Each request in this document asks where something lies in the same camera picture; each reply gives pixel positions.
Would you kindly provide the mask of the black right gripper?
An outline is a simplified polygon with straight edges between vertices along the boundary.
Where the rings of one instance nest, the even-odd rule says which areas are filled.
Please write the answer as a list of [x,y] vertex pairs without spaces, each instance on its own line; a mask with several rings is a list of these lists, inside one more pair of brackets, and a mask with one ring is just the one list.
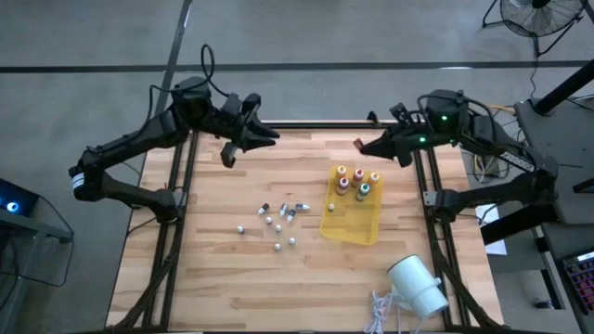
[[390,130],[368,142],[361,138],[355,140],[355,147],[363,155],[374,157],[395,157],[410,154],[412,151],[427,148],[433,137],[432,129],[425,123],[398,123]]

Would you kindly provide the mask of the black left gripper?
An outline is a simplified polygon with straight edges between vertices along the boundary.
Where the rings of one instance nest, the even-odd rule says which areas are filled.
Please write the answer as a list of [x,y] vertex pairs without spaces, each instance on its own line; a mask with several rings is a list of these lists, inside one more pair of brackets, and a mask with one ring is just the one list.
[[243,151],[274,146],[276,140],[271,137],[279,137],[278,132],[261,122],[256,111],[252,112],[248,120],[248,128],[253,134],[247,134],[245,122],[252,108],[253,95],[248,95],[241,100],[237,94],[232,93],[219,109],[218,135],[240,142],[240,148]]

